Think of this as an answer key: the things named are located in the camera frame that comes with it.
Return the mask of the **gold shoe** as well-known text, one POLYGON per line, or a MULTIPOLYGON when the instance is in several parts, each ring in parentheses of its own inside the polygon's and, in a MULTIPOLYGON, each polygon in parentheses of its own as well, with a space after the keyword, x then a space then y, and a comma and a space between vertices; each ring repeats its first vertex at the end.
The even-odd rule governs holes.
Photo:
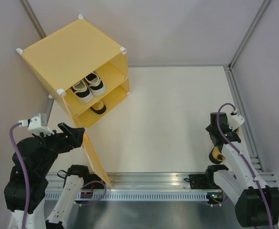
MULTIPOLYGON (((206 130, 208 131, 209 137, 214 145, 214 148, 209 153, 209 160, 214 164, 221 164, 226 159, 221 153, 221 150, 223 145, 228 144, 228 142, 224 139, 217 128, 208 126, 206 130)), ((239 137, 239 127, 234 131, 225 132, 224 135, 231 142, 241 143, 241 139, 239 137)))
POLYGON ((105 105, 105 103, 102 101, 102 100, 100 100, 100 101, 98 101, 98 102, 96 102, 94 105, 92 105, 91 107, 90 107, 90 109, 94 112, 94 113, 96 113, 96 114, 98 114, 98 115, 102 115, 103 113, 105 113, 106 112, 106 105, 105 105))

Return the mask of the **yellow cabinet door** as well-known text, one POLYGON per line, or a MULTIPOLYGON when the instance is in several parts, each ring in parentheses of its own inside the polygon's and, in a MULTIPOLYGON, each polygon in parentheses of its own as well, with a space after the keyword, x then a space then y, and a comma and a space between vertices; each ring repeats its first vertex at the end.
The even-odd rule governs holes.
POLYGON ((87 158, 89 160, 89 163, 90 163, 91 168, 93 169, 94 173, 102 181, 104 181, 110 188, 112 188, 113 186, 111 184, 111 181, 110 181, 107 173, 105 172, 105 170, 100 162, 100 159, 99 159, 97 153, 95 152, 94 147, 86 132, 84 132, 84 135, 83 135, 82 147, 87 155, 87 158))

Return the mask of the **black white sneaker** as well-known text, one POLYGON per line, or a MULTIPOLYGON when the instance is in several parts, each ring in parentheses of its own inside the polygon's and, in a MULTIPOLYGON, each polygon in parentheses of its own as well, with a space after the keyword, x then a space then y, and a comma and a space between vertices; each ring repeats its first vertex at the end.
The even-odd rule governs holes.
POLYGON ((100 96, 106 92, 106 87, 96 71, 88 74, 84 78, 84 81, 86 82, 94 96, 100 96))
POLYGON ((88 86, 83 80, 75 83, 70 87, 71 91, 75 97, 79 100, 80 103, 85 104, 90 102, 93 99, 93 93, 90 91, 88 86))

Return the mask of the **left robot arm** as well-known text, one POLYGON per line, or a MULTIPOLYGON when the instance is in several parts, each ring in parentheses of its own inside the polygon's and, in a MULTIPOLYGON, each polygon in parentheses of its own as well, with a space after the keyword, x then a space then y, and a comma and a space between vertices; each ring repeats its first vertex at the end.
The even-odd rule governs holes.
POLYGON ((46 176, 59 154, 68 153, 83 144, 85 129, 59 123, 60 133, 46 126, 32 127, 30 119, 21 120, 9 130, 15 150, 10 180, 4 189, 7 209, 20 229, 62 229, 63 221, 45 219, 43 207, 46 176))

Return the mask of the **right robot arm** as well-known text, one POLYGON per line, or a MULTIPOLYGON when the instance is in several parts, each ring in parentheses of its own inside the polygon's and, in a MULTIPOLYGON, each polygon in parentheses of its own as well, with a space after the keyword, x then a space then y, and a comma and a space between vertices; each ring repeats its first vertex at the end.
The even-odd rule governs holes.
POLYGON ((279 222, 279 189, 270 187, 244 154, 238 135, 244 118, 235 112, 212 112, 206 128, 214 148, 213 165, 204 177, 209 188, 219 186, 235 206, 235 215, 244 227, 270 226, 279 222))

